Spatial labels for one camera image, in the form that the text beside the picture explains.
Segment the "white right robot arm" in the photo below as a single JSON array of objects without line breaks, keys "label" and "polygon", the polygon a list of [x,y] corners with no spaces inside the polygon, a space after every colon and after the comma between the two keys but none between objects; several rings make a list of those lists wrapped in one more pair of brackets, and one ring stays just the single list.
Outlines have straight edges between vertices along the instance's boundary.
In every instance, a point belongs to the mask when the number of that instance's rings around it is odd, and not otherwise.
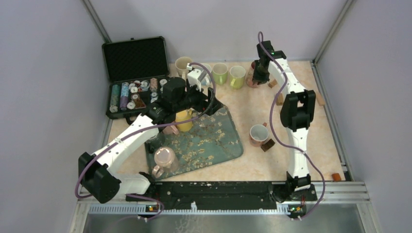
[{"label": "white right robot arm", "polygon": [[283,97],[280,120],[289,138],[290,162],[287,170],[285,194],[298,200],[311,185],[307,160],[307,137],[314,119],[316,94],[306,89],[291,71],[283,51],[275,51],[270,41],[257,44],[259,59],[255,61],[253,80],[259,84],[273,76],[281,86]]}]

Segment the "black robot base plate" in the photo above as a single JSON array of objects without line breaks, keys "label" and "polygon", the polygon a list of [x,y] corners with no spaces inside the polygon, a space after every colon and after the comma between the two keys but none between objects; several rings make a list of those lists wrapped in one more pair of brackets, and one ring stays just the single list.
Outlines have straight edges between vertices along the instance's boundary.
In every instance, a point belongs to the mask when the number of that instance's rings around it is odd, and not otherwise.
[{"label": "black robot base plate", "polygon": [[316,201],[318,192],[290,192],[284,182],[156,182],[144,197],[164,204],[166,210],[274,210],[279,203]]}]

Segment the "light pink glass mug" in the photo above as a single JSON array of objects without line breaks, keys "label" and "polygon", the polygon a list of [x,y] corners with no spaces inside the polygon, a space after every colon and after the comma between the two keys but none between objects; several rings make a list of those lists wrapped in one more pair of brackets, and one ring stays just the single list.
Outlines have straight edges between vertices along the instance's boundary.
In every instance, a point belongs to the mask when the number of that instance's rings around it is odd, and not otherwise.
[{"label": "light pink glass mug", "polygon": [[152,175],[155,178],[161,177],[164,173],[175,172],[179,168],[179,160],[174,150],[170,147],[160,147],[154,153],[155,166]]}]

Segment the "light green mug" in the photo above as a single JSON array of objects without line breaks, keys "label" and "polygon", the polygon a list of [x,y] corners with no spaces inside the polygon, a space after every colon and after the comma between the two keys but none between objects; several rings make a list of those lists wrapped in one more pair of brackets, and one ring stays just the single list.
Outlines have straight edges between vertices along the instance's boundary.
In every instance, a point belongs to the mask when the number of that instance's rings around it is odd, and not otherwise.
[{"label": "light green mug", "polygon": [[212,67],[212,75],[216,84],[223,85],[227,81],[228,67],[224,63],[216,63]]}]

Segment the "cream patterned mug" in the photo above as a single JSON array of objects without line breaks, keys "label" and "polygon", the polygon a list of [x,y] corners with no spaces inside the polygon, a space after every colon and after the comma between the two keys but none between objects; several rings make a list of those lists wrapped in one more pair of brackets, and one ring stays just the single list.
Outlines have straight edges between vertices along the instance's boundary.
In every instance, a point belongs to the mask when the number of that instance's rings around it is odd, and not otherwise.
[{"label": "cream patterned mug", "polygon": [[183,78],[184,80],[186,79],[186,75],[188,73],[187,65],[192,62],[193,60],[187,56],[179,57],[175,61],[175,68],[179,77]]}]

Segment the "lime green faceted mug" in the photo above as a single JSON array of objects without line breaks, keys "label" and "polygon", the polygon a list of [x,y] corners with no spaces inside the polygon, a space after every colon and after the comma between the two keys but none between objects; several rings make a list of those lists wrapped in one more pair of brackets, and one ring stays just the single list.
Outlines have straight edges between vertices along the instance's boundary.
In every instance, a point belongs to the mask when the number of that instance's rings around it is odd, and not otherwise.
[{"label": "lime green faceted mug", "polygon": [[232,89],[240,89],[245,82],[246,70],[242,66],[233,66],[229,70],[229,85]]}]

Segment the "yellow upside-down mug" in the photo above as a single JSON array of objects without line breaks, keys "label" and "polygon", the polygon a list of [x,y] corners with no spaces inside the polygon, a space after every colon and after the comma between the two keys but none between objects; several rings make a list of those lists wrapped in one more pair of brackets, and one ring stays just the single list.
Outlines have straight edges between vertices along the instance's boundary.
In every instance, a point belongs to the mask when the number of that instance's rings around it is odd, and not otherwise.
[{"label": "yellow upside-down mug", "polygon": [[180,132],[188,132],[193,127],[192,119],[192,109],[186,109],[178,112],[175,117],[175,122],[179,123],[176,125]]}]

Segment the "pink upside-down mug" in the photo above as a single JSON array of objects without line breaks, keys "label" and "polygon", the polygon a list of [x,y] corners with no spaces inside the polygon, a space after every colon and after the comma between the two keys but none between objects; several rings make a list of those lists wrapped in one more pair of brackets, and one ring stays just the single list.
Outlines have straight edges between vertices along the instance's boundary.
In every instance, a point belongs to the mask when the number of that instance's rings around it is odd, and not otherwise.
[{"label": "pink upside-down mug", "polygon": [[174,125],[165,127],[162,132],[165,135],[169,135],[169,134],[178,135],[179,134],[178,128]]}]

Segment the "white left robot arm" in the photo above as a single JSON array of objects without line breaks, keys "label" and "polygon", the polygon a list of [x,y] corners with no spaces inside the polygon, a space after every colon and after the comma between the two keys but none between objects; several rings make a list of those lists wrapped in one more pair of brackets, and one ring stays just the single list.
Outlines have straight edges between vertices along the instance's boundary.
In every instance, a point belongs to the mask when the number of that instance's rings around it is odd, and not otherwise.
[{"label": "white left robot arm", "polygon": [[156,188],[149,175],[121,175],[119,167],[140,146],[156,137],[161,130],[175,126],[175,115],[193,108],[202,115],[212,115],[222,103],[216,99],[216,82],[212,81],[208,94],[198,87],[199,82],[191,85],[180,77],[169,78],[163,92],[169,87],[177,97],[159,97],[148,104],[137,116],[136,120],[118,137],[93,154],[83,153],[78,159],[78,180],[75,185],[75,196],[78,199],[94,197],[99,203],[107,203],[119,192],[137,194],[143,200],[154,198]]}]

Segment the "terracotta upside-down mug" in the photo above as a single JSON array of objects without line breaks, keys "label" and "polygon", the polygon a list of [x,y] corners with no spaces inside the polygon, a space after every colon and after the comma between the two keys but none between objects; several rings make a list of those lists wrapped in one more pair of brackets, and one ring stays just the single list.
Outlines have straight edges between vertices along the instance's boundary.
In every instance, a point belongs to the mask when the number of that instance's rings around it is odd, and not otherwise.
[{"label": "terracotta upside-down mug", "polygon": [[262,146],[269,137],[267,123],[253,125],[249,130],[249,142],[253,147]]}]

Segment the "red-bottomed glass mug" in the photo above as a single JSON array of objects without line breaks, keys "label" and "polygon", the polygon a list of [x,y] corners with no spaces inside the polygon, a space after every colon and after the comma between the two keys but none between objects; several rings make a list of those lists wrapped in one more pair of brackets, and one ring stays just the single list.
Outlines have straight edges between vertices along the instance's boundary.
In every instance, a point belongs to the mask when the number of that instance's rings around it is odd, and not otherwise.
[{"label": "red-bottomed glass mug", "polygon": [[255,71],[255,61],[253,61],[249,67],[249,70],[246,74],[245,77],[245,83],[250,87],[250,88],[257,88],[259,86],[258,81],[254,81],[253,75]]}]

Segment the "white and blue mug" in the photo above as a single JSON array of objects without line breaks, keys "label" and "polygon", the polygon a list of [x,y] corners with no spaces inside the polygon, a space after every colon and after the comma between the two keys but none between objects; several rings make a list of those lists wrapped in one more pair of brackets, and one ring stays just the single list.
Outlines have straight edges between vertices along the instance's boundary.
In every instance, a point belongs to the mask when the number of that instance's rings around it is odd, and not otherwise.
[{"label": "white and blue mug", "polygon": [[205,71],[206,76],[204,77],[204,79],[201,81],[202,86],[209,86],[211,84],[211,77],[209,75],[209,72],[212,71],[212,68],[209,64],[207,63],[202,63],[202,66],[204,66],[207,71]]}]

